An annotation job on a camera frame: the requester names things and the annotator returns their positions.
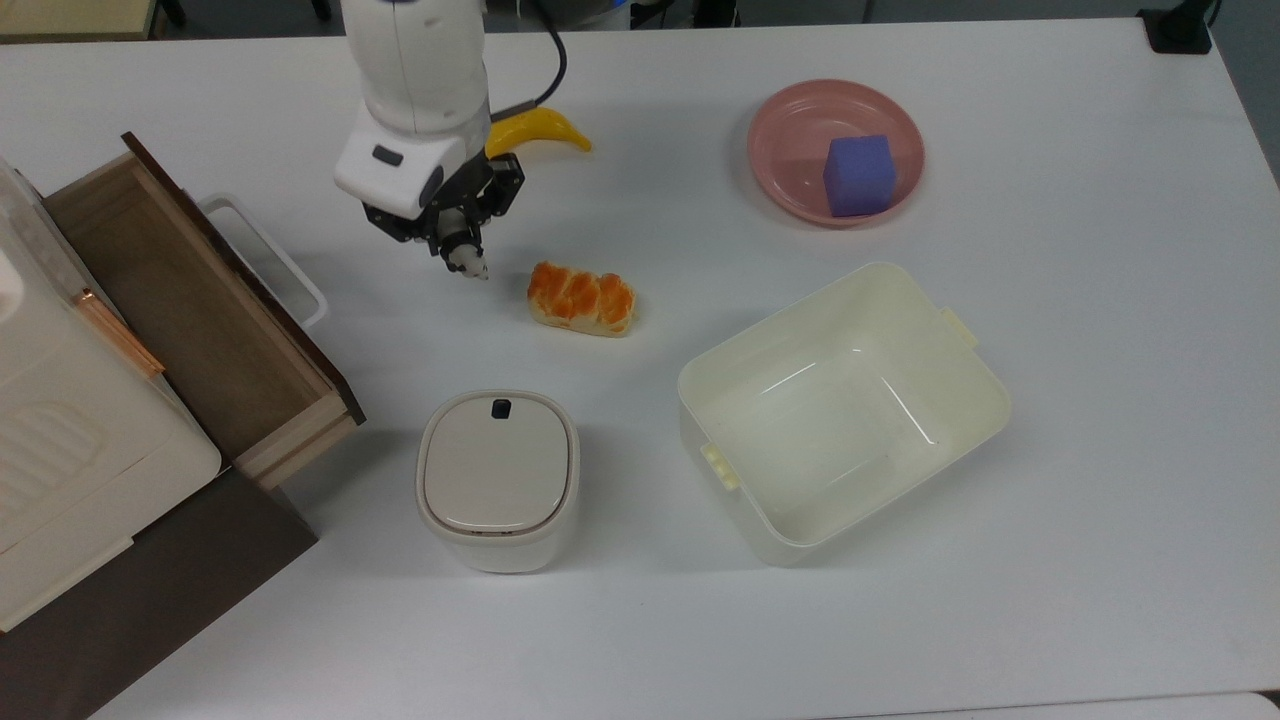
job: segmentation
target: wooden drawer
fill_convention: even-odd
[[[337,368],[132,135],[44,199],[224,459],[271,488],[365,420]]]

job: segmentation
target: purple cube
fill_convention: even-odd
[[[897,170],[883,135],[837,137],[831,141],[822,182],[836,218],[872,215],[888,210]]]

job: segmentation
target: white table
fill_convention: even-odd
[[[314,334],[370,423],[288,484],[320,544],[102,717],[801,717],[1280,687],[1280,195],[1216,51],[1130,19],[575,35],[553,106],[448,277],[330,181],[357,102],[338,38],[0,47],[0,152],[46,191],[132,129],[239,195],[332,304]],[[489,41],[494,105],[554,68]],[[745,165],[774,90],[846,77],[928,149],[892,222],[828,232]],[[535,325],[541,259],[617,272],[628,340]],[[676,375],[873,260],[983,342],[1009,428],[806,568],[762,566],[678,443]],[[486,577],[417,518],[454,393],[550,395],[584,518],[554,568]]]
[[[1262,696],[1240,693],[960,710],[892,717],[895,720],[1275,720],[1280,717],[1280,710]]]

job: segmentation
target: bread roll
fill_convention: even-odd
[[[529,313],[553,328],[603,337],[622,337],[631,328],[636,293],[614,274],[541,261],[529,279]]]

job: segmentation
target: toy banana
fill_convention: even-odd
[[[563,140],[579,146],[584,152],[591,150],[591,141],[577,132],[564,115],[550,108],[534,108],[494,123],[484,152],[489,158],[495,158],[511,152],[517,145],[530,140]]]

